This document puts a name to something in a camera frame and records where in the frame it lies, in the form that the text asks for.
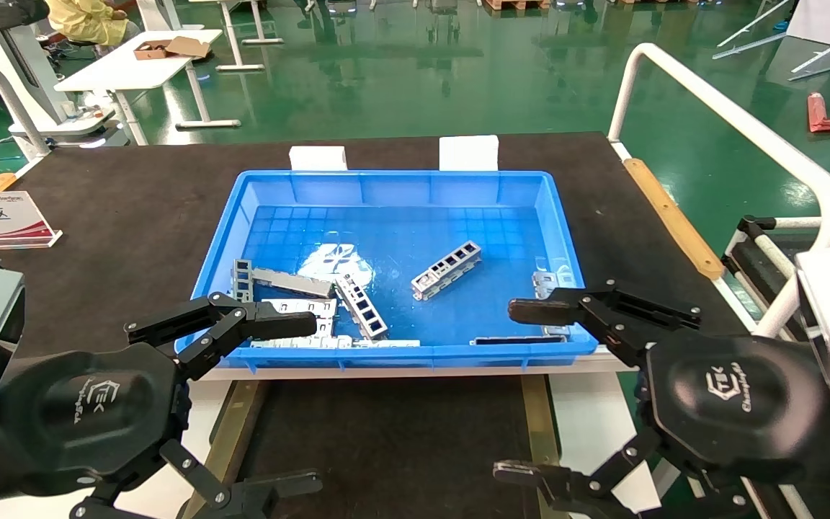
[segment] cardboard box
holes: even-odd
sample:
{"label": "cardboard box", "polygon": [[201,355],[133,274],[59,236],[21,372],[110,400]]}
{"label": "cardboard box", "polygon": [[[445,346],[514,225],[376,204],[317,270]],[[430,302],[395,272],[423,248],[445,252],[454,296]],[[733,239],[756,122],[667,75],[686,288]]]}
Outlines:
{"label": "cardboard box", "polygon": [[133,53],[136,59],[162,59],[169,55],[169,43],[171,40],[149,40],[140,44]]}
{"label": "cardboard box", "polygon": [[204,57],[210,52],[210,43],[194,38],[176,36],[171,40],[149,40],[134,50],[136,59],[162,59],[172,56]]}
{"label": "cardboard box", "polygon": [[205,57],[210,52],[210,43],[201,43],[194,38],[175,36],[169,43],[168,50],[178,56]]}

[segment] white foam block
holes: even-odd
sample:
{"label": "white foam block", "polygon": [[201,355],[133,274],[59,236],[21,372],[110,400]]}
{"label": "white foam block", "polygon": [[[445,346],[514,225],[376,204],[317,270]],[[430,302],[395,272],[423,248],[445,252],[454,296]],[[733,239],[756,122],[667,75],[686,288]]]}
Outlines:
{"label": "white foam block", "polygon": [[441,137],[441,171],[498,171],[498,136]]}
{"label": "white foam block", "polygon": [[344,146],[294,146],[290,148],[293,171],[348,171]]}

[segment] red object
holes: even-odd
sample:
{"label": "red object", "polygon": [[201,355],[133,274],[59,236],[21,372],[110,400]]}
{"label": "red object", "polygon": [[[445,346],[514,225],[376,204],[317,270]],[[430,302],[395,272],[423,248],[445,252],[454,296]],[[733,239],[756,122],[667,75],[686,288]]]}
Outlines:
{"label": "red object", "polygon": [[824,98],[819,92],[809,94],[809,131],[830,131],[830,119],[824,109]]}

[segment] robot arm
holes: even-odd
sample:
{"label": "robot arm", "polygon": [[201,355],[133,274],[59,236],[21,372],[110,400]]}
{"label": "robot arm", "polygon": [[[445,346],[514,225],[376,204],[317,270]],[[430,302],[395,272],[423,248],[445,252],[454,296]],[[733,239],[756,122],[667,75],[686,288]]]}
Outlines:
{"label": "robot arm", "polygon": [[[516,299],[514,321],[581,323],[630,367],[640,368],[643,428],[591,475],[568,467],[501,461],[495,479],[537,487],[554,510],[593,519],[728,518],[751,512],[740,477],[830,487],[830,388],[810,345],[697,329],[700,309],[625,290],[559,288]],[[652,341],[643,339],[652,329]],[[698,479],[708,495],[635,513],[613,487],[652,454]]]}
{"label": "robot arm", "polygon": [[[6,293],[13,293],[15,275],[0,270],[0,276],[10,276]],[[23,309],[14,311],[24,301],[23,283],[18,286],[22,296],[1,299],[3,315],[23,315]],[[10,321],[0,319],[0,341],[7,328],[1,322]],[[181,444],[191,408],[187,381],[203,377],[249,338],[314,333],[312,313],[281,314],[270,303],[240,303],[211,293],[128,323],[124,330],[129,345],[119,351],[70,351],[44,358],[21,358],[17,351],[4,367],[0,498],[94,487],[72,517],[134,519],[141,516],[116,510],[113,502],[167,463],[207,503],[198,517],[262,519],[280,497],[321,487],[314,471],[227,487]],[[193,333],[200,335],[181,354],[165,355],[156,348]]]}

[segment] black table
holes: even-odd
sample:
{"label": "black table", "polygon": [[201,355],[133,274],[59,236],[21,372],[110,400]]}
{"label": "black table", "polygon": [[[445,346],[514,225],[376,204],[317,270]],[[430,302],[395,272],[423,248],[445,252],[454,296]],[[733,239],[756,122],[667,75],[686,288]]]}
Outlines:
{"label": "black table", "polygon": [[[346,147],[355,169],[437,169],[437,138],[304,142]],[[185,300],[236,175],[289,169],[291,143],[56,150],[13,190],[65,236],[2,251],[25,273],[19,355],[125,344],[121,324]],[[615,278],[702,308],[710,333],[744,332],[698,275],[602,134],[501,137],[501,170],[557,184],[585,279]],[[326,489],[297,517],[532,517],[534,492],[491,480],[491,461],[529,458],[516,377],[274,384],[244,476],[315,466]]]}

